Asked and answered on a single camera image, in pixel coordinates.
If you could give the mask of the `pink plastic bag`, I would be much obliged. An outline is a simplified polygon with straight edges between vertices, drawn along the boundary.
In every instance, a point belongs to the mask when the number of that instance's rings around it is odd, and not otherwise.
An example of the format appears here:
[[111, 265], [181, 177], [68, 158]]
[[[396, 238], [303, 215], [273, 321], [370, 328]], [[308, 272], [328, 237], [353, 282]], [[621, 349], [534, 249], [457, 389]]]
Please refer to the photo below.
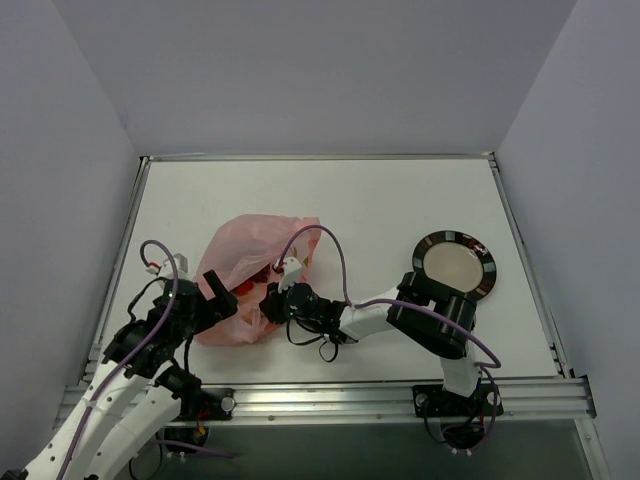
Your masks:
[[317, 217], [245, 214], [219, 227], [200, 260], [195, 281], [204, 297], [211, 299], [202, 274], [214, 270], [238, 300], [238, 311], [197, 334], [196, 341], [210, 347], [237, 347], [256, 343], [274, 332], [278, 326], [265, 318], [259, 303], [266, 296], [267, 285], [277, 282], [280, 275], [274, 272], [269, 283], [257, 283], [245, 296], [236, 296], [233, 289], [264, 267], [272, 268], [281, 256], [296, 257], [303, 265], [301, 279], [306, 281], [321, 232], [308, 230], [297, 237], [291, 247], [287, 243], [303, 227], [319, 223]]

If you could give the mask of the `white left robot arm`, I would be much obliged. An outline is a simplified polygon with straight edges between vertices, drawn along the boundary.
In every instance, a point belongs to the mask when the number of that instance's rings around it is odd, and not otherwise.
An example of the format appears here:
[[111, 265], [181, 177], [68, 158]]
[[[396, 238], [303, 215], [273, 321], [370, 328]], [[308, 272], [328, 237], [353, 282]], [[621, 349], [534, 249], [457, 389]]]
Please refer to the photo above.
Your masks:
[[3, 478], [111, 479], [168, 423], [230, 419], [232, 391], [205, 391], [174, 358], [181, 345], [237, 311], [235, 296], [214, 271], [204, 280], [214, 293], [210, 300], [193, 281], [165, 279], [147, 316], [117, 331], [92, 382], [41, 453]]

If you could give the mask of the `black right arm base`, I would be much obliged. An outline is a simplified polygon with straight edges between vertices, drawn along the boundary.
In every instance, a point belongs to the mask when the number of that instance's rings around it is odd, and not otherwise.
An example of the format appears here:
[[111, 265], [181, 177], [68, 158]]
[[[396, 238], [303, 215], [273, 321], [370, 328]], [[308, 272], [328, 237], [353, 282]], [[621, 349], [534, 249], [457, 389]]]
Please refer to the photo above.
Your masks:
[[504, 414], [499, 390], [479, 381], [469, 397], [444, 389], [441, 384], [412, 387], [414, 412], [437, 444], [453, 453], [473, 453]]

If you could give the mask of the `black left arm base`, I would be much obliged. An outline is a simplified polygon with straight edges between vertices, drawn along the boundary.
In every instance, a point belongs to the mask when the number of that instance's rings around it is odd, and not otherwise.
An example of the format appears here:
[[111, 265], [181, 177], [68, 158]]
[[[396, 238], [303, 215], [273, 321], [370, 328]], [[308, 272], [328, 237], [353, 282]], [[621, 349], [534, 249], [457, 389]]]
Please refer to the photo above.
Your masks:
[[209, 428], [204, 423], [230, 420], [235, 405], [235, 391], [231, 388], [204, 389], [197, 393], [188, 393], [176, 418], [176, 421], [186, 422], [188, 426], [167, 426], [161, 438], [165, 441], [203, 447], [209, 436]]

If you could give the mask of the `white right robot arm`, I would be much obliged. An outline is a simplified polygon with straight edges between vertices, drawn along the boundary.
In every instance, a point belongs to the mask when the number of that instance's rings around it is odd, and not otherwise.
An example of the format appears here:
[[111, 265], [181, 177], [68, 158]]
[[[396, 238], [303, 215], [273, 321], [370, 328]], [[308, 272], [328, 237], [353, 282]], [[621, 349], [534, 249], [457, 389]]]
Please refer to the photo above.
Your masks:
[[480, 368], [468, 345], [476, 303], [466, 293], [417, 272], [406, 273], [388, 292], [354, 304], [320, 297], [307, 283], [282, 287], [274, 282], [259, 308], [269, 322], [295, 323], [314, 335], [312, 342], [331, 343], [335, 350], [398, 330], [440, 358], [444, 400], [450, 409], [464, 413], [480, 400]]

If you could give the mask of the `red fake cherry tomatoes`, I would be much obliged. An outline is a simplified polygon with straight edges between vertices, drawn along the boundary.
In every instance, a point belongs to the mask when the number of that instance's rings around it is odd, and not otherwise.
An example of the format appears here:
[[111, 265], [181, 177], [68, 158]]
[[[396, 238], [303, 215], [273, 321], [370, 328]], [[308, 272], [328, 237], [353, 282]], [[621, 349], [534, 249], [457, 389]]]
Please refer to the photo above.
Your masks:
[[233, 292], [236, 296], [245, 296], [248, 295], [257, 285], [257, 282], [252, 279], [247, 279], [242, 282], [240, 285], [233, 289]]

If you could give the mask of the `dark red fake grapes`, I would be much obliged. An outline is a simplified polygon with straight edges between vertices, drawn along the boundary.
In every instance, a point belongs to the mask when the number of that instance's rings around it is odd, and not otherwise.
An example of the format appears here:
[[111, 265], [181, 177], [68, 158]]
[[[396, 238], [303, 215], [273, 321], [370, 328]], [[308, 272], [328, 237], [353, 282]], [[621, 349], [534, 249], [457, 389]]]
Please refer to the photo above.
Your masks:
[[254, 274], [250, 280], [254, 283], [269, 283], [274, 274], [273, 269], [270, 266], [264, 267], [262, 270]]

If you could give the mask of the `black rimmed round plate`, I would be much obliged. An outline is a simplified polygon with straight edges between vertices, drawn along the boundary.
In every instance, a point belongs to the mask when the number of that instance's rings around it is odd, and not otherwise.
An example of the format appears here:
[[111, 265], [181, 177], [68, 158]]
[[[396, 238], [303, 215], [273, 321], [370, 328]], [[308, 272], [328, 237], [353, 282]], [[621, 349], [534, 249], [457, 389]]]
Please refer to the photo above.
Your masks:
[[497, 281], [497, 265], [489, 249], [475, 237], [454, 230], [423, 237], [414, 248], [412, 266], [477, 301], [487, 297]]

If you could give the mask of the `aluminium front rail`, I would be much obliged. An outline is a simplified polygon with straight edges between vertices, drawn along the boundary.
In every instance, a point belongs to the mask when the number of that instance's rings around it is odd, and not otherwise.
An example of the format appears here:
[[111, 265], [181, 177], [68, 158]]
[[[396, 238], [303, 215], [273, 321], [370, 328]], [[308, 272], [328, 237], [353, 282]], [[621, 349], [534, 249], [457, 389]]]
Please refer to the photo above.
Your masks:
[[[235, 384], [227, 421], [207, 427], [415, 423], [413, 381]], [[498, 379], [502, 421], [590, 419], [596, 416], [585, 379]]]

